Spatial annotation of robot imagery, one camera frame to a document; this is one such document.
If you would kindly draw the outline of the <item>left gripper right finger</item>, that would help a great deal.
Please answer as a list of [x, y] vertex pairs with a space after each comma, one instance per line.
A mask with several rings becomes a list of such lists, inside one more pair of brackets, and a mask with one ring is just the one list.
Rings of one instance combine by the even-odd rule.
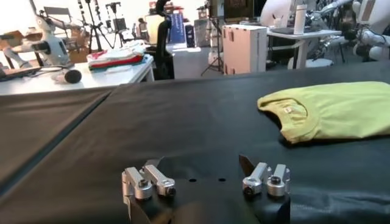
[[263, 188], [272, 197], [284, 197], [289, 194], [290, 169], [285, 164], [278, 164], [274, 170], [264, 162], [256, 166], [244, 155], [239, 155], [239, 164], [245, 174], [242, 190], [245, 196], [253, 197], [262, 193]]

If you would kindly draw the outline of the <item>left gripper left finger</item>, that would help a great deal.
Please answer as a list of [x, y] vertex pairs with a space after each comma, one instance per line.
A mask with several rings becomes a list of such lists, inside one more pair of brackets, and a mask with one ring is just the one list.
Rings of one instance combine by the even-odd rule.
[[130, 199], [148, 200], [153, 190], [157, 195], [171, 198], [176, 195], [176, 182], [167, 177], [158, 169], [160, 159], [146, 161], [141, 169], [136, 167], [125, 168], [122, 172], [122, 197], [125, 205], [130, 204]]

